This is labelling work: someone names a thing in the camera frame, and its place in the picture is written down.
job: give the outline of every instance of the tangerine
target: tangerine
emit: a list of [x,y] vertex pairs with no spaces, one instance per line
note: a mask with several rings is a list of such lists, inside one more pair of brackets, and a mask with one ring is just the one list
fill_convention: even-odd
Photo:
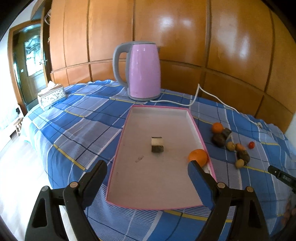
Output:
[[197,163],[203,167],[207,163],[208,155],[203,149],[196,149],[190,152],[188,155],[188,161],[197,161]]
[[212,125],[212,132],[214,134],[221,134],[223,130],[224,130],[224,127],[219,122],[216,122]]

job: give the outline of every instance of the kettle lid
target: kettle lid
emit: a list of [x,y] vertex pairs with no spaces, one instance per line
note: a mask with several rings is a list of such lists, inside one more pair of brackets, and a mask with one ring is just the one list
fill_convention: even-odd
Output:
[[134,45],[134,44],[156,44],[156,43],[151,41],[131,41],[125,44]]

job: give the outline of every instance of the wooden panel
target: wooden panel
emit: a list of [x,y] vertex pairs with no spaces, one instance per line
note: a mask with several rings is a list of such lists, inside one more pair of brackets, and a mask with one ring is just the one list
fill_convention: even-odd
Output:
[[64,87],[69,86],[68,76],[65,69],[54,72],[54,82],[62,84]]
[[57,70],[66,67],[63,44],[64,10],[66,0],[53,0],[50,17],[50,57],[52,69]]
[[267,93],[291,112],[296,111],[296,43],[281,20],[273,13],[274,59]]
[[268,7],[260,0],[212,0],[208,67],[264,90],[272,50]]
[[87,83],[91,81],[89,65],[83,65],[67,69],[69,85]]
[[[125,61],[119,62],[119,75],[125,81]],[[112,68],[112,62],[91,64],[91,74],[93,81],[96,80],[115,80]]]
[[[263,92],[232,77],[226,79],[213,73],[206,73],[205,91],[217,96],[225,104],[236,108],[244,114],[255,115],[261,102]],[[202,97],[218,102],[218,100],[202,92]]]
[[44,0],[37,0],[37,2],[35,3],[35,5],[34,5],[34,7],[32,9],[32,12],[31,12],[31,17],[30,17],[31,20],[40,19],[39,14],[42,11],[41,10],[41,8],[42,8],[41,5],[43,4],[43,2],[44,2]]
[[195,95],[200,82],[200,68],[160,61],[161,88]]
[[52,82],[55,82],[54,81],[54,74],[53,73],[50,73],[50,78],[51,78]]
[[202,65],[206,0],[136,0],[135,39],[154,41],[160,59]]
[[132,41],[132,19],[133,0],[90,0],[90,61],[112,59],[117,45]]
[[42,56],[44,57],[43,71],[44,71],[44,77],[47,81],[51,80],[50,73],[52,71],[52,64],[51,64],[50,50],[49,50],[49,43],[48,43],[49,25],[45,23],[44,16],[51,9],[51,7],[52,7],[52,2],[50,0],[45,0],[44,7],[42,10],[42,16],[41,16],[42,21],[41,21],[41,34],[40,34],[41,51],[42,51]]
[[64,46],[66,66],[88,62],[87,0],[66,0]]
[[268,124],[272,123],[278,126],[285,133],[293,118],[293,114],[275,99],[265,95],[256,118],[263,119]]

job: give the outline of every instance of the tissue box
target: tissue box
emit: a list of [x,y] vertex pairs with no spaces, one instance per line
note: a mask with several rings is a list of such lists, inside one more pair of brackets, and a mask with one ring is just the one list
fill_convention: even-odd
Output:
[[66,99],[64,87],[61,84],[48,84],[48,87],[37,95],[40,107],[48,110],[55,102]]

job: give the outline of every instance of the bed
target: bed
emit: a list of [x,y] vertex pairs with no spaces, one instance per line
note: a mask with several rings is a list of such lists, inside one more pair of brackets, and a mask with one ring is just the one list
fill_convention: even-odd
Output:
[[[106,203],[110,170],[120,133],[133,104],[178,106],[171,103],[136,102],[117,82],[106,80],[76,84],[65,88],[66,100],[43,111],[38,105],[24,118],[21,135],[38,152],[52,188],[62,188],[78,181],[98,160],[108,165],[107,176],[86,216],[102,240],[195,240],[210,210],[205,206],[181,210],[133,210]],[[188,104],[193,96],[161,90],[159,99]],[[281,228],[281,216],[290,188],[267,172],[273,165],[296,175],[296,157],[284,134],[272,124],[240,115],[222,104],[198,98],[189,108],[209,152],[217,181],[231,188],[252,186],[260,201],[269,233]],[[263,128],[249,120],[260,122]],[[234,143],[244,146],[250,141],[248,166],[237,170],[234,152],[217,148],[211,141],[211,125],[221,122],[232,130]],[[225,240],[233,218],[228,213],[220,240]]]

